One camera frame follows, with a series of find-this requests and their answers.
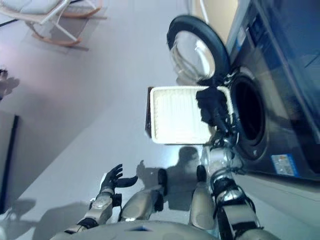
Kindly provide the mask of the robot right black hand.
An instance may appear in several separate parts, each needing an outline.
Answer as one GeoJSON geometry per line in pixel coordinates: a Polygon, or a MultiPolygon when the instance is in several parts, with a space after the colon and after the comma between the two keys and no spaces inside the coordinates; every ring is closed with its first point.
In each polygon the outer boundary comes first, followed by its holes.
{"type": "Polygon", "coordinates": [[[215,108],[212,113],[213,125],[226,135],[234,134],[237,131],[236,116],[233,112],[225,112],[220,108],[215,108]]]}

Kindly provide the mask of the robot left black hand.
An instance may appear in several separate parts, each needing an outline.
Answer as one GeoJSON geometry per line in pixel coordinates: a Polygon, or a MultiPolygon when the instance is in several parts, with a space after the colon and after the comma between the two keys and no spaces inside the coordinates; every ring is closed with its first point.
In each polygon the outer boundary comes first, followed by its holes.
{"type": "Polygon", "coordinates": [[[118,164],[112,168],[105,176],[100,186],[100,193],[106,192],[107,190],[115,191],[115,188],[128,188],[136,184],[138,176],[122,178],[123,176],[123,165],[118,164]]]}

